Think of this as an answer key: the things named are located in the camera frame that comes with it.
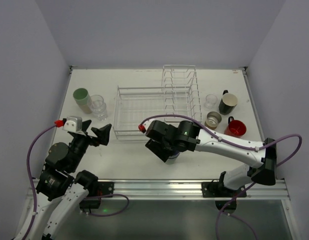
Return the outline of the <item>light green cup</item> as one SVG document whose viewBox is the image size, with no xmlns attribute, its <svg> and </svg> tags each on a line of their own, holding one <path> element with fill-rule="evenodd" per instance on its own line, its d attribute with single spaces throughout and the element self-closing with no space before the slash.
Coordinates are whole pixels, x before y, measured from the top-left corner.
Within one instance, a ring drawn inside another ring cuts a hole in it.
<svg viewBox="0 0 309 240">
<path fill-rule="evenodd" d="M 87 105 L 91 101 L 90 94 L 85 88 L 78 88 L 72 94 L 77 105 Z"/>
</svg>

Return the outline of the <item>black mug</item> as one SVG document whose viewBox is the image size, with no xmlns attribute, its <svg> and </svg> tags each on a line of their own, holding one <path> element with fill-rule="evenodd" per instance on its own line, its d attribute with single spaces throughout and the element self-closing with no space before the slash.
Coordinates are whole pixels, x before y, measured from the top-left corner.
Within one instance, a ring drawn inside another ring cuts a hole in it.
<svg viewBox="0 0 309 240">
<path fill-rule="evenodd" d="M 234 94 L 229 93 L 228 90 L 224 90 L 218 106 L 219 113 L 222 115 L 228 115 L 237 105 L 238 98 Z"/>
</svg>

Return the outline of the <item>purple cup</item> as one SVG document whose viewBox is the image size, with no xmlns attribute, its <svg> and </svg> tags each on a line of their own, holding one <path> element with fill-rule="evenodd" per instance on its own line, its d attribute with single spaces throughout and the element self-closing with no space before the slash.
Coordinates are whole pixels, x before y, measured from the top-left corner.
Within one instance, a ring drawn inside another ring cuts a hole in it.
<svg viewBox="0 0 309 240">
<path fill-rule="evenodd" d="M 170 159 L 175 159 L 179 156 L 180 152 L 176 151 L 175 153 L 173 153 L 169 158 Z"/>
</svg>

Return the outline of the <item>cream and brown cup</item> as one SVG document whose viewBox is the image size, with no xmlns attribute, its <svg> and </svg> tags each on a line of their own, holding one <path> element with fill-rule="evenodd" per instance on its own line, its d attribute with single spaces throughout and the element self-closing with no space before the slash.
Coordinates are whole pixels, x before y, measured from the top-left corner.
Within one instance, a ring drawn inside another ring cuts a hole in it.
<svg viewBox="0 0 309 240">
<path fill-rule="evenodd" d="M 206 115 L 204 125 L 211 130 L 215 130 L 218 127 L 218 125 L 221 123 L 221 121 L 222 121 L 222 116 L 218 112 L 210 111 Z"/>
</svg>

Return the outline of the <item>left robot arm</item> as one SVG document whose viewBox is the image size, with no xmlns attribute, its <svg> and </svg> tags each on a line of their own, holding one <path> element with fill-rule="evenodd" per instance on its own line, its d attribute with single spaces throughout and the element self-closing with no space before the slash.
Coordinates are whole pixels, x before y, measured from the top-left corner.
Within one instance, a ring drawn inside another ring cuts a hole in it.
<svg viewBox="0 0 309 240">
<path fill-rule="evenodd" d="M 98 177 L 87 170 L 74 173 L 89 146 L 107 146 L 110 140 L 111 124 L 101 128 L 93 127 L 93 136 L 87 129 L 91 120 L 68 116 L 56 120 L 53 127 L 62 128 L 72 136 L 69 144 L 53 144 L 44 161 L 44 168 L 35 184 L 29 175 L 33 195 L 33 207 L 28 213 L 16 240 L 54 240 L 62 225 L 80 202 L 95 193 Z"/>
</svg>

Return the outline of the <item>red mug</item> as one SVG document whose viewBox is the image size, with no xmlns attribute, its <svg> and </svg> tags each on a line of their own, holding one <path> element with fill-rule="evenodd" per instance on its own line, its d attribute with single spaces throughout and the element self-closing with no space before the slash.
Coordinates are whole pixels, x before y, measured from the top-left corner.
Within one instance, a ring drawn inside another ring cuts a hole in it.
<svg viewBox="0 0 309 240">
<path fill-rule="evenodd" d="M 242 121 L 234 119 L 233 116 L 228 117 L 228 125 L 224 130 L 225 135 L 241 138 L 246 132 L 247 127 Z"/>
</svg>

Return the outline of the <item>clear glass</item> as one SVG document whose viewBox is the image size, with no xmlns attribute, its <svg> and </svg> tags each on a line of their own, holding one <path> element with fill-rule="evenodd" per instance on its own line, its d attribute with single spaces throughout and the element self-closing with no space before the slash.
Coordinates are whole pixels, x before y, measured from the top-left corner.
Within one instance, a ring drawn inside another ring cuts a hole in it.
<svg viewBox="0 0 309 240">
<path fill-rule="evenodd" d="M 92 95 L 87 103 L 92 113 L 100 120 L 104 121 L 108 117 L 107 104 L 101 95 Z"/>
<path fill-rule="evenodd" d="M 205 97 L 205 107 L 207 109 L 213 109 L 218 101 L 218 98 L 214 94 L 208 94 Z"/>
</svg>

